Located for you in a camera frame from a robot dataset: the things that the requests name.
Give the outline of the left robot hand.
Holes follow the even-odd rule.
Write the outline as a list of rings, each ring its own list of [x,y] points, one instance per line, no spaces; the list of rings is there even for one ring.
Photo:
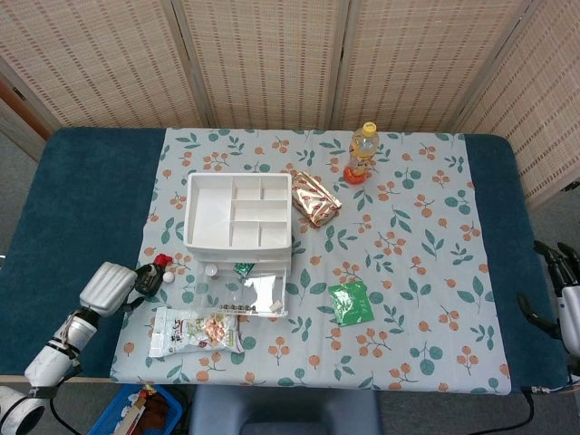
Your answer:
[[[138,274],[132,269],[104,262],[81,291],[81,308],[101,317],[133,311],[145,301],[144,296],[128,301],[137,278]]]

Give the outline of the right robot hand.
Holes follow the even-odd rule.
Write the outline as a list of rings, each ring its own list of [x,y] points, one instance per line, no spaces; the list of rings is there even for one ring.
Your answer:
[[[535,240],[534,249],[547,265],[554,287],[558,320],[549,322],[540,317],[531,307],[527,297],[517,294],[517,304],[527,321],[560,340],[569,354],[579,357],[579,254],[569,245],[558,242],[555,250]]]

